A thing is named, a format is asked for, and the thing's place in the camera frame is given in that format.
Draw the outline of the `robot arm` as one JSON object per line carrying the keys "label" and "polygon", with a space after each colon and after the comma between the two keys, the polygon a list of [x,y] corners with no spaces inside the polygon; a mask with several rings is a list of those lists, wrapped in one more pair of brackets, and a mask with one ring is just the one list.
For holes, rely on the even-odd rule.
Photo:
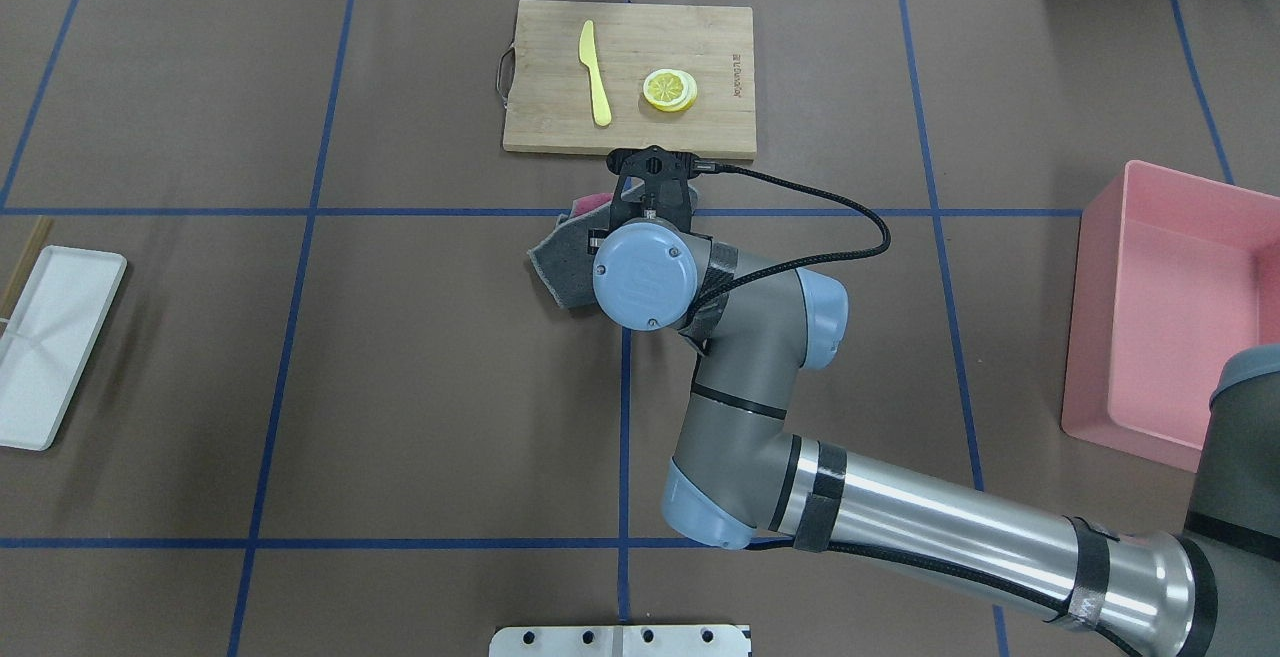
{"label": "robot arm", "polygon": [[883,254],[879,214],[760,174],[879,232],[869,248],[768,264],[691,228],[690,181],[746,168],[659,146],[605,161],[618,182],[588,238],[595,300],[621,327],[676,328],[699,353],[662,501],[676,531],[759,551],[767,530],[773,549],[892,564],[1129,656],[1277,653],[1276,345],[1225,362],[1180,533],[1111,531],[785,430],[797,374],[828,366],[849,324],[846,289],[815,265]]}

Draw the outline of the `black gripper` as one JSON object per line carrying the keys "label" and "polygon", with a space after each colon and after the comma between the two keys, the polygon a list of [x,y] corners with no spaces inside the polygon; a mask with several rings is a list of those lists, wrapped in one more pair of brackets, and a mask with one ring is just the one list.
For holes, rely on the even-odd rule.
{"label": "black gripper", "polygon": [[617,177],[607,209],[607,224],[588,231],[588,252],[595,255],[604,241],[636,219],[663,220],[676,231],[692,233],[695,205],[689,182],[713,173],[713,161],[695,154],[659,146],[614,149],[605,165]]}

